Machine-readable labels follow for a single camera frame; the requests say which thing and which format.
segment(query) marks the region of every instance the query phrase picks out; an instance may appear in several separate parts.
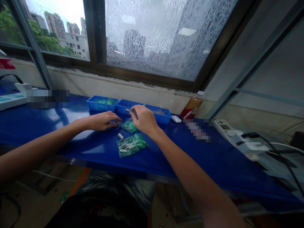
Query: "window frame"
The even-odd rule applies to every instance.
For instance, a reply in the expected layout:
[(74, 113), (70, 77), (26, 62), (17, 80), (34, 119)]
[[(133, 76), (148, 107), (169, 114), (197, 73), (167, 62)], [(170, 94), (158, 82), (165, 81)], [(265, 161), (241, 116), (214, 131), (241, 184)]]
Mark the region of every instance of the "window frame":
[[(187, 81), (106, 65), (104, 0), (83, 0), (90, 61), (50, 54), (43, 51), (42, 56), (48, 65), (56, 67), (77, 68), (99, 76), (124, 81), (142, 82), (176, 90), (189, 92), (203, 91), (261, 2), (262, 0), (238, 0), (195, 81)], [(27, 51), (2, 45), (0, 45), (0, 48), (7, 54), (30, 59)]]

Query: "forearm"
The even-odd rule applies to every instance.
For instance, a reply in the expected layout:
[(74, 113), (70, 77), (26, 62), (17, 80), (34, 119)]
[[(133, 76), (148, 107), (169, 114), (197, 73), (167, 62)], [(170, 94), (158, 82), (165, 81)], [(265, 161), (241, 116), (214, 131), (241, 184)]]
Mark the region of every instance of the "forearm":
[(83, 130), (84, 127), (80, 121), (75, 121), (2, 155), (0, 157), (0, 183), (15, 180), (32, 170)]
[(207, 226), (213, 226), (221, 219), (226, 225), (242, 227), (242, 217), (223, 190), (206, 174), (206, 172), (170, 138), (159, 130), (151, 138), (156, 142), (170, 163), (178, 179), (200, 208)]

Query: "hand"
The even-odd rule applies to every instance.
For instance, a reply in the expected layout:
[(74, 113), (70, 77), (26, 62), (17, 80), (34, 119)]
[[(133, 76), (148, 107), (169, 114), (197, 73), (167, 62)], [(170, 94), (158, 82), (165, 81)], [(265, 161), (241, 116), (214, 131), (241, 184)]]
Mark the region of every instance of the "hand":
[(77, 119), (75, 120), (75, 122), (78, 123), (83, 130), (106, 130), (108, 128), (116, 126), (115, 123), (108, 123), (113, 120), (116, 120), (117, 122), (122, 122), (121, 118), (115, 113), (113, 113), (112, 111), (107, 111)]
[(156, 123), (154, 113), (151, 112), (151, 110), (146, 106), (138, 104), (131, 108), (131, 111), (134, 110), (135, 113), (130, 112), (130, 115), (132, 117), (134, 126), (140, 131), (151, 137), (153, 134), (157, 134), (157, 132), (161, 130)]

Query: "red sign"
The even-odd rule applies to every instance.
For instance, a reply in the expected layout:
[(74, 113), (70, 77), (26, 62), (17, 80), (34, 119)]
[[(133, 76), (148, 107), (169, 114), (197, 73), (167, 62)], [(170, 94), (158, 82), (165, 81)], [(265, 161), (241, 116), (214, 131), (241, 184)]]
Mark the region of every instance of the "red sign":
[(0, 69), (16, 69), (10, 59), (0, 59)]

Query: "white device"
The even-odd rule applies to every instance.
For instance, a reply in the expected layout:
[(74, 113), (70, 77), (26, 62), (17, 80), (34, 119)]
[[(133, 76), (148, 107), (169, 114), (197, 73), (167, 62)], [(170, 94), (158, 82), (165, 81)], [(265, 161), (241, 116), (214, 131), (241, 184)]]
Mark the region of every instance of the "white device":
[(214, 124), (214, 127), (215, 129), (225, 138), (227, 139), (229, 142), (232, 143), (232, 140), (231, 140), (231, 136), (233, 135), (233, 131), (236, 131), (234, 130), (233, 127), (231, 127), (229, 125), (229, 123), (227, 123), (226, 120), (223, 120), (223, 119), (219, 119), (219, 120), (214, 120), (213, 121), (213, 124)]
[(233, 146), (239, 149), (247, 158), (257, 161), (257, 154), (268, 151), (269, 148), (262, 143), (252, 142), (249, 138), (243, 138), (243, 131), (235, 130), (223, 119), (214, 120), (215, 129), (226, 138)]
[(174, 122), (180, 123), (181, 119), (179, 119), (177, 116), (171, 116), (171, 119), (173, 119)]
[(18, 105), (26, 104), (26, 91), (38, 88), (32, 88), (28, 83), (15, 83), (16, 88), (20, 93), (13, 93), (8, 95), (0, 96), (0, 111), (15, 107)]
[(261, 142), (244, 142), (237, 146), (237, 148), (245, 155), (256, 155), (269, 150), (269, 148)]

